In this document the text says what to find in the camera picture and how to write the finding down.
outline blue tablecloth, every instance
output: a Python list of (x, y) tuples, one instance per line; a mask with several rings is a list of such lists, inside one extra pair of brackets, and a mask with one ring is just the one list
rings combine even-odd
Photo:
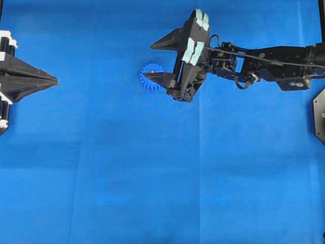
[(1, 243), (321, 243), (325, 88), (249, 90), (209, 75), (193, 103), (139, 82), (148, 47), (200, 8), (246, 48), (321, 41), (317, 0), (10, 0), (16, 56), (60, 84), (22, 100), (1, 138)]

